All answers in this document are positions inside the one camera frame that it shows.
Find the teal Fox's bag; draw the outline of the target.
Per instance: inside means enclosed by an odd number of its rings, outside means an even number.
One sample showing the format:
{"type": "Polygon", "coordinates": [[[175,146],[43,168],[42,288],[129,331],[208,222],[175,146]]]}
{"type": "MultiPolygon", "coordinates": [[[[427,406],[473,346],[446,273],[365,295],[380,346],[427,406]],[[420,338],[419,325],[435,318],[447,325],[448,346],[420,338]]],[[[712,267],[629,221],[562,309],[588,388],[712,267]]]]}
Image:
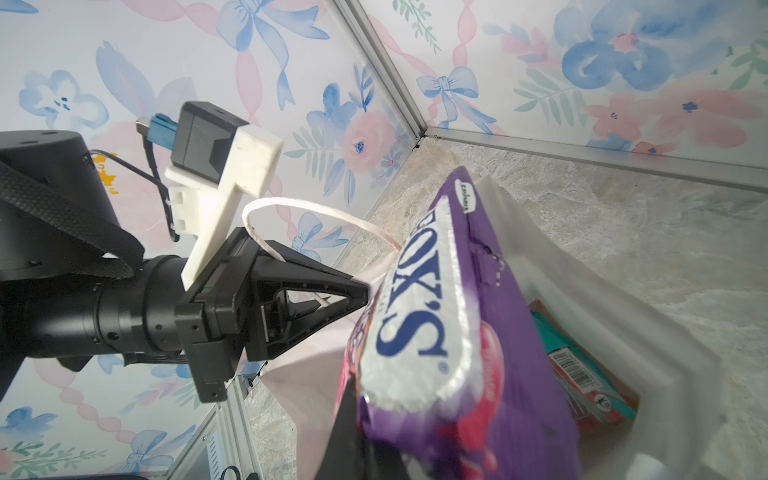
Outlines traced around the teal Fox's bag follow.
{"type": "Polygon", "coordinates": [[[585,353],[542,301],[531,302],[529,310],[579,429],[589,432],[604,425],[633,421],[638,397],[585,353]]]}

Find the purple Fox's bag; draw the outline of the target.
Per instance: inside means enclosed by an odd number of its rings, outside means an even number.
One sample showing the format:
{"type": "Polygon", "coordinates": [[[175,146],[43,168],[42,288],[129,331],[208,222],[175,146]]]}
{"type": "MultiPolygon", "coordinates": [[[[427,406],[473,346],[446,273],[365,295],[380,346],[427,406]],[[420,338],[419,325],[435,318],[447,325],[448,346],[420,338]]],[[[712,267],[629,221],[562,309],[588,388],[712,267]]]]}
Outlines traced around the purple Fox's bag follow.
{"type": "Polygon", "coordinates": [[[408,478],[576,479],[578,432],[469,172],[455,169],[357,322],[363,435],[408,478]]]}

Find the floral paper gift bag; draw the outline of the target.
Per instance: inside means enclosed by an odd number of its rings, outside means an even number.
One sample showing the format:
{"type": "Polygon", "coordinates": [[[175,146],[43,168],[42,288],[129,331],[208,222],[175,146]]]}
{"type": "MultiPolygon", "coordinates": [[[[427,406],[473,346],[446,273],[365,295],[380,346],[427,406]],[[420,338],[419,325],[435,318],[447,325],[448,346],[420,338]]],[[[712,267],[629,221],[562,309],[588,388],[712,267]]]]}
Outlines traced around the floral paper gift bag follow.
{"type": "Polygon", "coordinates": [[[454,170],[371,300],[269,362],[302,479],[691,479],[719,357],[454,170]]]}

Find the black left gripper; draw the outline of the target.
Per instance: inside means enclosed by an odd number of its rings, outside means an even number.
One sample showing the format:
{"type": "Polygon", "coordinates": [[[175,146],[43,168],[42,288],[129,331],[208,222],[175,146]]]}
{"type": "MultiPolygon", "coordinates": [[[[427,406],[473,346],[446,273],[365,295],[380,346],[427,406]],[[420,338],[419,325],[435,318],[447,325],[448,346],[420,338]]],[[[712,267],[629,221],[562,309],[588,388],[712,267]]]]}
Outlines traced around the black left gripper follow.
{"type": "Polygon", "coordinates": [[[277,252],[282,260],[233,230],[175,307],[202,403],[227,399],[244,347],[250,361],[274,360],[369,301],[367,283],[288,247],[277,252]]]}

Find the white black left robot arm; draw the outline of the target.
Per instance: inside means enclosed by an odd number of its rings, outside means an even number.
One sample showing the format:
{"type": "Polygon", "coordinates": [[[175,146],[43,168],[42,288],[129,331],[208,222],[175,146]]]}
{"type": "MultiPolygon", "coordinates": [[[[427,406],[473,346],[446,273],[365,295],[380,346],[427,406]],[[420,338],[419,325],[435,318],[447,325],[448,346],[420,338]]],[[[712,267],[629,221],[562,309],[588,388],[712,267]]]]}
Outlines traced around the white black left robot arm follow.
{"type": "Polygon", "coordinates": [[[80,371],[93,357],[186,364],[204,403],[227,397],[241,356],[273,360],[366,305],[369,288],[243,228],[190,286],[190,258],[146,258],[123,230],[83,138],[1,136],[1,386],[24,360],[80,371]]]}

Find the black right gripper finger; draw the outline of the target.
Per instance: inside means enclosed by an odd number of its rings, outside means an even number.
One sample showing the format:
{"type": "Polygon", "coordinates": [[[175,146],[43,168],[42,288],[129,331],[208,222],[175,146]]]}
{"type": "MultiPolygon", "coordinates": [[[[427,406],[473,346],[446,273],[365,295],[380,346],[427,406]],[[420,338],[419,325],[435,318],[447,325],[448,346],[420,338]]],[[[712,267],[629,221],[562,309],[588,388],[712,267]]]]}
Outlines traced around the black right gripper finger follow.
{"type": "Polygon", "coordinates": [[[316,480],[407,479],[400,452],[391,444],[367,439],[357,422],[357,397],[344,392],[316,480]]]}

